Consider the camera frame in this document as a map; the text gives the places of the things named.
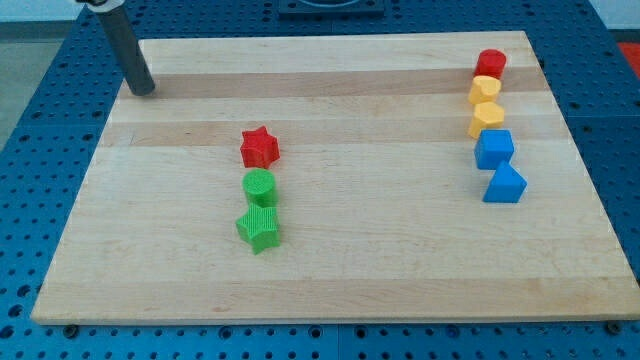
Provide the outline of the grey cylindrical robot arm stick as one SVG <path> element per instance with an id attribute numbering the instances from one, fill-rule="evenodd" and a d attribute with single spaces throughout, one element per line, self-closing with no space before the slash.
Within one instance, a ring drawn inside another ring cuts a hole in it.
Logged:
<path id="1" fill-rule="evenodd" d="M 126 12 L 125 1 L 74 2 L 85 4 L 98 17 L 131 93 L 135 96 L 150 95 L 155 90 L 155 82 Z"/>

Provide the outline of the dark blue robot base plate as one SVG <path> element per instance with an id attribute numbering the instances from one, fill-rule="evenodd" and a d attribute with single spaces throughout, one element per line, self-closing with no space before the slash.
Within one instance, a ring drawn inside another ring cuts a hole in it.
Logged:
<path id="1" fill-rule="evenodd" d="M 384 0 L 278 0 L 280 18 L 382 16 Z"/>

